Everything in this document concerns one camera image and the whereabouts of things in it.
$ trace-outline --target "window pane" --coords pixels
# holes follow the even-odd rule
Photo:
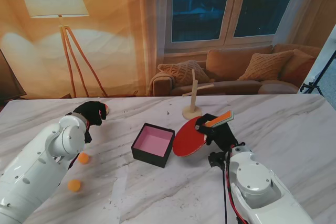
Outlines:
[[[234,37],[275,34],[289,0],[244,0]]]
[[[218,39],[226,0],[173,0],[172,41]]]

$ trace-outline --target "orange ping pong ball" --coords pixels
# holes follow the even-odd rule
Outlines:
[[[83,165],[87,164],[89,162],[89,159],[90,159],[90,156],[84,152],[78,155],[78,161]]]
[[[79,189],[80,189],[80,181],[77,180],[77,179],[73,179],[73,180],[69,181],[69,183],[68,183],[68,189],[70,191],[73,191],[74,193],[77,192],[77,191],[79,191]]]

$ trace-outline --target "knit pillow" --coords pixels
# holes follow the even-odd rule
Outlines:
[[[293,50],[294,55],[283,67],[280,79],[300,87],[315,62],[315,57],[298,49]]]
[[[293,51],[278,52],[276,54],[253,54],[245,73],[239,77],[243,80],[278,80],[279,73],[293,55]]]
[[[195,60],[189,60],[177,64],[160,64],[157,67],[161,72],[168,73],[175,78],[176,86],[187,86],[193,84],[192,69],[195,70],[195,78],[199,83],[208,83],[210,78]]]

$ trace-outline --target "sofa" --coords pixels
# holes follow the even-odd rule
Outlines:
[[[198,84],[199,87],[213,84],[213,87],[198,90],[198,95],[235,95],[235,94],[292,94],[297,93],[301,84],[284,82],[281,80],[243,80],[238,78],[244,74],[252,55],[275,54],[298,49],[315,59],[321,48],[294,44],[277,44],[273,46],[239,48],[239,49],[212,49],[206,60],[197,61],[204,72],[215,82]],[[191,92],[192,86],[174,85],[174,77],[158,73],[151,81],[152,95],[179,96]]]

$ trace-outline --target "open gift box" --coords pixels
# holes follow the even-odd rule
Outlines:
[[[174,138],[174,130],[145,123],[131,147],[133,158],[164,168]]]

